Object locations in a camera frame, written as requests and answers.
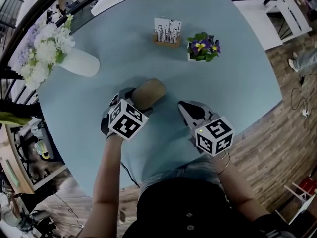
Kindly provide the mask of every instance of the white vase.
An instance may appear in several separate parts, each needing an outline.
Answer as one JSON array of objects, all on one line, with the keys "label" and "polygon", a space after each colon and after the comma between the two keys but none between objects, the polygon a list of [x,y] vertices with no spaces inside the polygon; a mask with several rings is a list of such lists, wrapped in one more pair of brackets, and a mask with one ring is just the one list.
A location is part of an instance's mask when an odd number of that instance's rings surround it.
[{"label": "white vase", "polygon": [[99,71],[100,62],[97,57],[82,50],[72,48],[71,52],[67,54],[59,66],[74,74],[92,77]]},{"label": "white vase", "polygon": [[189,62],[206,62],[206,60],[196,61],[196,59],[191,59],[189,53],[187,53],[187,60],[188,60]]}]

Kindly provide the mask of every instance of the white chair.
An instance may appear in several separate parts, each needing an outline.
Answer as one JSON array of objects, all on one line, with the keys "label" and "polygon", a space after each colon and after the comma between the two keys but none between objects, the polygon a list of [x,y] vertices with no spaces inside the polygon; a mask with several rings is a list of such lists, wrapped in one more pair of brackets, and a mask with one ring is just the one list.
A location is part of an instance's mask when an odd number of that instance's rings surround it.
[{"label": "white chair", "polygon": [[[289,187],[287,187],[286,185],[284,185],[284,188],[286,188],[289,192],[291,192],[294,196],[296,196],[302,203],[301,208],[297,211],[297,213],[295,214],[295,216],[292,218],[292,220],[288,223],[289,225],[296,219],[296,217],[303,211],[306,211],[307,208],[309,207],[309,205],[311,204],[311,202],[313,201],[315,195],[310,195],[308,194],[306,191],[304,191],[302,188],[300,188],[299,186],[297,186],[296,184],[294,184],[292,182],[292,185],[295,186],[297,189],[299,189],[301,191],[300,194],[297,194],[296,192],[294,192],[293,190],[291,190]],[[285,221],[285,219],[281,216],[281,214],[276,211],[276,213]]]},{"label": "white chair", "polygon": [[[264,50],[280,46],[312,30],[294,0],[271,1],[267,6],[263,5],[262,1],[243,1],[234,4],[251,26]],[[281,36],[267,15],[270,12],[280,12],[284,17],[283,25],[286,22],[289,26]]]}]

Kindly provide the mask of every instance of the denim shorts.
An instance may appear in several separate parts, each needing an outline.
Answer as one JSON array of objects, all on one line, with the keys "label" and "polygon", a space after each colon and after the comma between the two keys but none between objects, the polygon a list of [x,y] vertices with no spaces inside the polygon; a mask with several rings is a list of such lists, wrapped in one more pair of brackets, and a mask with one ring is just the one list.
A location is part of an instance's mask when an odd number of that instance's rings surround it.
[{"label": "denim shorts", "polygon": [[141,185],[140,196],[151,185],[175,177],[205,180],[218,185],[222,189],[217,172],[211,162],[211,157],[208,154],[205,154],[177,169],[159,173],[147,178]]}]

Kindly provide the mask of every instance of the wooden floor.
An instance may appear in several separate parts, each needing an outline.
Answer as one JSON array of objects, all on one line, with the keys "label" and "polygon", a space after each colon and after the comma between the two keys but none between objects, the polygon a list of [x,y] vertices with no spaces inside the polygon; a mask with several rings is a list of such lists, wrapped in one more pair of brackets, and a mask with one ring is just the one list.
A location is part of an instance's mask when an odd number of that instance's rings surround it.
[{"label": "wooden floor", "polygon": [[[291,91],[300,85],[298,74],[287,64],[293,51],[313,48],[314,41],[317,41],[317,37],[300,37],[267,52],[283,101],[237,135],[230,150],[233,162],[250,182],[259,202],[269,211],[275,210],[290,197],[283,186],[299,182],[310,174],[317,163],[317,109],[312,111],[309,120],[301,115],[302,104],[297,110],[292,110]],[[315,107],[316,87],[317,76],[306,77],[302,93],[294,92],[293,105],[297,105],[301,97],[306,96],[309,98],[309,110]],[[81,191],[70,173],[65,172],[56,182],[61,183],[63,180],[58,195],[73,209],[82,225],[89,216],[92,199]],[[119,236],[136,219],[137,199],[138,189],[135,186],[120,192],[120,210],[126,214],[127,221],[118,224]],[[61,236],[76,235],[80,231],[77,218],[57,196],[47,198],[38,208],[52,213]]]}]

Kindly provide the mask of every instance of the wooden block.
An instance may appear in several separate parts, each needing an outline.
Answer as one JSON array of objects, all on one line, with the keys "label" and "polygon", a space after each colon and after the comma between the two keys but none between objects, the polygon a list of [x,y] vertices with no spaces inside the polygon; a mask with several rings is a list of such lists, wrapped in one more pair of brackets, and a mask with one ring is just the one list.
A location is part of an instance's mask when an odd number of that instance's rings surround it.
[{"label": "wooden block", "polygon": [[153,42],[155,44],[163,45],[163,46],[167,46],[167,47],[171,47],[171,48],[178,48],[179,45],[180,45],[180,36],[178,36],[176,44],[172,44],[172,43],[168,43],[168,42],[159,42],[159,41],[157,41],[157,35],[156,34],[152,35],[152,39],[153,39]]}]

